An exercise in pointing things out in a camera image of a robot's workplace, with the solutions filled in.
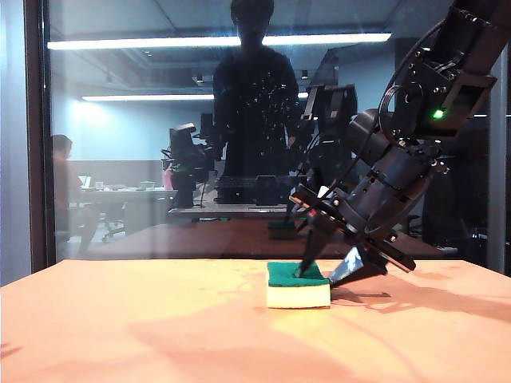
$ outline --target man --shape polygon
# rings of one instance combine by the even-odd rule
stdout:
[[[69,209],[69,200],[78,197],[82,185],[76,171],[68,161],[73,141],[59,134],[52,137],[52,143],[55,231],[65,233],[65,239],[69,239],[75,230],[83,225],[78,250],[78,254],[83,255],[96,232],[99,211],[93,206],[86,206],[75,211]]]
[[[287,175],[302,113],[298,85],[287,57],[263,45],[273,0],[233,0],[231,17],[241,48],[216,69],[213,145],[225,176]]]

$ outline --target wall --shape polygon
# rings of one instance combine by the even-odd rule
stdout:
[[[212,112],[212,102],[87,102],[53,88],[52,134],[73,141],[71,160],[159,160],[168,130]]]
[[[388,52],[339,66],[339,84],[355,84],[359,112],[378,107],[394,65],[394,52]]]
[[[0,2],[2,285],[31,272],[23,2]]]

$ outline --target office chair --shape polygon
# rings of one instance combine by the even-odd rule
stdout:
[[[110,203],[104,211],[102,222],[105,224],[107,230],[103,235],[101,241],[108,242],[115,234],[126,232],[125,228],[125,204],[124,203]]]

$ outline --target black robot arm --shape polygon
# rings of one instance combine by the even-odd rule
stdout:
[[[349,194],[334,182],[326,195],[305,186],[291,195],[309,211],[309,240],[297,276],[336,231],[354,247],[330,276],[332,286],[386,274],[388,262],[404,271],[415,268],[414,260],[393,246],[399,236],[393,227],[434,175],[449,171],[438,159],[436,141],[455,139],[487,99],[496,82],[489,71],[511,37],[510,28],[511,0],[457,0],[446,20],[430,31],[438,31],[431,48],[409,53],[411,60],[402,65],[406,71],[393,76],[378,109],[358,114],[347,129],[346,144],[356,160],[370,166],[368,174]],[[396,94],[395,112],[389,113]]]

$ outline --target glass wall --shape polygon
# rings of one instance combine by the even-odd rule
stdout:
[[[319,168],[316,181],[328,185],[355,157],[348,120],[331,131],[321,108],[300,120],[312,87],[342,87],[350,118],[377,108],[408,50],[450,6],[283,0],[268,25],[267,2],[234,3],[259,5],[47,2],[57,260],[298,258],[307,229],[296,238],[283,218],[299,165]],[[488,226],[488,113],[442,143],[451,172],[396,227],[441,248],[419,257],[485,264],[474,236]],[[359,161],[345,191],[369,168]]]

